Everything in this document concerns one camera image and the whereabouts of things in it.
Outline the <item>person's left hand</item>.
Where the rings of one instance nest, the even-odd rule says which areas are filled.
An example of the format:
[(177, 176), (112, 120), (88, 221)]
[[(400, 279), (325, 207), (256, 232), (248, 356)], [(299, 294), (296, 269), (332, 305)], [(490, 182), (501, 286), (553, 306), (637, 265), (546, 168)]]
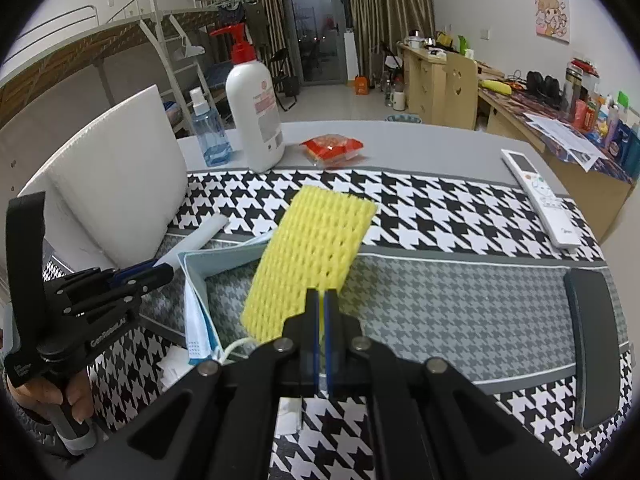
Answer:
[(48, 408), (62, 408), (65, 402), (70, 406), (72, 417), (82, 429), (92, 434), (93, 396), (87, 372), (78, 373), (61, 391), (47, 379), (36, 377), (24, 385), (14, 387), (8, 374), (2, 374), (3, 394), (18, 424), (35, 442), (42, 445), (58, 444), (58, 433), (48, 417)]

